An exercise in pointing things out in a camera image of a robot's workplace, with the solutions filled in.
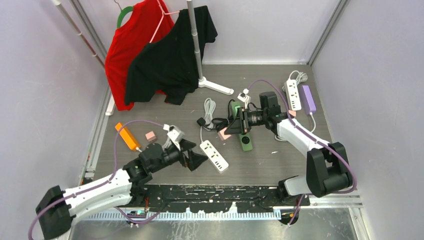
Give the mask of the dark green power strip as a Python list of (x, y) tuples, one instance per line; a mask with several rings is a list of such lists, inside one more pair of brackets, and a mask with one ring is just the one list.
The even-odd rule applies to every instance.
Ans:
[[(241, 104), (238, 101), (232, 101), (230, 103), (230, 108), (233, 119), (235, 120), (239, 116), (238, 110), (241, 108)], [(243, 151), (247, 152), (253, 149), (253, 144), (249, 133), (243, 132), (238, 135), (238, 138)]]

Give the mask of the pink plug adapter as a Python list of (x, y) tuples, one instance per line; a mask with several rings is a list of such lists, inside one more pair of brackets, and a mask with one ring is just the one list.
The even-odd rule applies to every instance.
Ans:
[(290, 117), (291, 118), (293, 118), (293, 119), (295, 119), (296, 118), (296, 116), (297, 116), (297, 113), (296, 113), (296, 111), (293, 111), (293, 110), (288, 110), (288, 112), (287, 112), (289, 115), (290, 115)]
[(228, 138), (230, 138), (231, 137), (231, 135), (230, 134), (226, 134), (225, 133), (225, 131), (227, 130), (227, 128), (226, 127), (224, 127), (223, 129), (221, 129), (221, 130), (219, 130), (218, 132), (217, 132), (217, 135), (218, 135), (218, 137), (222, 140), (222, 141), (225, 141), (225, 140), (227, 140)]
[(153, 143), (157, 140), (157, 136), (154, 133), (154, 131), (150, 131), (150, 132), (146, 133), (145, 138), (149, 143)]

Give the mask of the white power strip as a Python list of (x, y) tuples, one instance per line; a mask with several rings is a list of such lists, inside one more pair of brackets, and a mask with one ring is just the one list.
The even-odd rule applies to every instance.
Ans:
[(212, 145), (209, 140), (204, 140), (199, 145), (202, 152), (208, 157), (210, 162), (219, 173), (223, 173), (229, 167), (228, 162), (223, 158), (219, 151)]
[(301, 100), (299, 96), (298, 84), (294, 79), (288, 79), (284, 83), (285, 94), (287, 98), (288, 107), (292, 111), (299, 111), (302, 109)]

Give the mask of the orange power strip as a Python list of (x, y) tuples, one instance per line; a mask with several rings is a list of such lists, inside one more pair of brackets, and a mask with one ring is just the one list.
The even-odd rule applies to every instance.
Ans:
[(141, 151), (141, 145), (126, 126), (123, 127), (123, 124), (118, 122), (115, 125), (115, 129), (119, 132), (120, 137), (130, 150), (138, 152)]

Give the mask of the purple power strip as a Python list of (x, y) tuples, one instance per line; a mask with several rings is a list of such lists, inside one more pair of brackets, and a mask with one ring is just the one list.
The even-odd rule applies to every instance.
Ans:
[(313, 115), (317, 111), (317, 108), (310, 87), (308, 85), (301, 85), (299, 88), (299, 96), (304, 112), (307, 115)]

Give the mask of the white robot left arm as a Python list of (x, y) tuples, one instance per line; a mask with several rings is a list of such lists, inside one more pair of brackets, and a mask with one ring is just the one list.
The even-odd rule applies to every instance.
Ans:
[(44, 239), (58, 238), (81, 220), (106, 209), (141, 206), (147, 198), (145, 185), (153, 173), (174, 163), (194, 171), (208, 160), (193, 151), (195, 146), (185, 139), (180, 146), (167, 148), (150, 143), (137, 158), (106, 177), (64, 190), (58, 185), (50, 188), (35, 209)]

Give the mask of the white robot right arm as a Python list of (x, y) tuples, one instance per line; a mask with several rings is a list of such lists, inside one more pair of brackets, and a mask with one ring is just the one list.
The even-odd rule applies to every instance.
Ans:
[(224, 133), (245, 135), (253, 126), (265, 126), (305, 156), (304, 175), (279, 181), (277, 198), (281, 204), (291, 205), (298, 195), (320, 198), (354, 185), (346, 149), (341, 143), (320, 139), (292, 116), (282, 112), (275, 92), (263, 92), (259, 100), (259, 109), (240, 107)]

